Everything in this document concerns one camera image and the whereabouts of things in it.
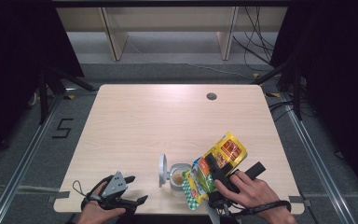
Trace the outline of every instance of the person's left hand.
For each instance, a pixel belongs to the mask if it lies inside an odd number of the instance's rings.
[[[103,182],[93,193],[99,194],[107,182]],[[88,202],[80,215],[78,224],[102,224],[112,217],[118,217],[126,213],[125,208],[115,208],[111,210],[104,210],[95,201]]]

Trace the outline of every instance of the white desk leg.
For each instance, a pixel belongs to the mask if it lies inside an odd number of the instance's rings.
[[[100,10],[113,61],[118,61],[121,58],[121,54],[123,54],[129,35],[127,32],[118,31],[118,24],[113,19],[113,15],[109,13],[109,8],[101,7]]]
[[[235,23],[237,21],[239,7],[233,7],[231,9],[228,27],[225,32],[217,32],[217,40],[219,41],[220,53],[223,60],[228,60],[229,51],[232,43],[232,36],[234,35]]]

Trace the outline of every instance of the person's right hand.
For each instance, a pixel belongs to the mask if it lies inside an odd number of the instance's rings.
[[[237,186],[240,193],[230,191],[219,180],[215,180],[214,183],[223,196],[245,208],[257,207],[280,200],[265,181],[252,180],[244,172],[237,171],[230,177],[230,181]],[[257,215],[264,218],[268,223],[296,223],[292,214],[283,206],[271,208]]]

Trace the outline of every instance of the black stand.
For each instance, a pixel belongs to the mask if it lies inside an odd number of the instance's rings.
[[[269,80],[272,77],[275,77],[279,74],[282,74],[277,88],[278,91],[288,91],[291,85],[294,87],[294,99],[293,99],[293,110],[297,115],[299,120],[301,118],[300,112],[300,95],[301,95],[301,76],[302,69],[304,69],[304,60],[310,54],[312,46],[316,43],[318,39],[318,30],[320,29],[320,15],[322,13],[324,4],[320,4],[315,12],[312,13],[307,26],[304,28],[300,38],[298,39],[294,50],[290,54],[289,58],[285,63],[282,63],[280,66],[276,67],[274,70],[265,74],[261,78],[255,80],[252,84],[260,85],[263,82]]]
[[[42,71],[39,75],[39,95],[40,95],[40,109],[41,109],[41,117],[39,122],[40,124],[42,124],[45,121],[46,117],[48,116],[47,85],[56,95],[62,95],[66,92],[66,89],[62,85],[60,78],[65,78],[87,91],[98,90],[98,88],[92,87],[88,83],[65,73],[64,71],[62,71],[57,67],[49,67],[47,70]]]

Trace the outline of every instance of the yellow snack bag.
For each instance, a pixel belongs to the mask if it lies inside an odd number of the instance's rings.
[[[197,208],[208,193],[215,191],[215,185],[210,168],[205,157],[212,154],[219,168],[225,175],[229,175],[243,161],[248,152],[242,143],[231,133],[226,133],[202,157],[193,162],[192,169],[186,172],[187,202],[191,209]]]

